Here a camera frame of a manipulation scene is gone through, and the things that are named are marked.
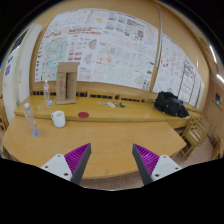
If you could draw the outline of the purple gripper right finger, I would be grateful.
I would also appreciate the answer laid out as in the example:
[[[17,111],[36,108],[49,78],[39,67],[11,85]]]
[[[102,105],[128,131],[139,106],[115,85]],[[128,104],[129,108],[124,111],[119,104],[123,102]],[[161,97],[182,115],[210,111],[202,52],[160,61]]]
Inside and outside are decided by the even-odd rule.
[[[181,170],[168,155],[159,156],[137,144],[133,145],[132,154],[144,185]]]

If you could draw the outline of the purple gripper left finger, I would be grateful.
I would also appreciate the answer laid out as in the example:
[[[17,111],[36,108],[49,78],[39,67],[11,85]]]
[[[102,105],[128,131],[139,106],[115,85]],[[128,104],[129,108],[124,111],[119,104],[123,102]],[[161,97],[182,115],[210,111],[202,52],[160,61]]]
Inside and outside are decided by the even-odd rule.
[[[65,155],[56,154],[42,169],[79,185],[90,155],[91,144],[87,143]]]

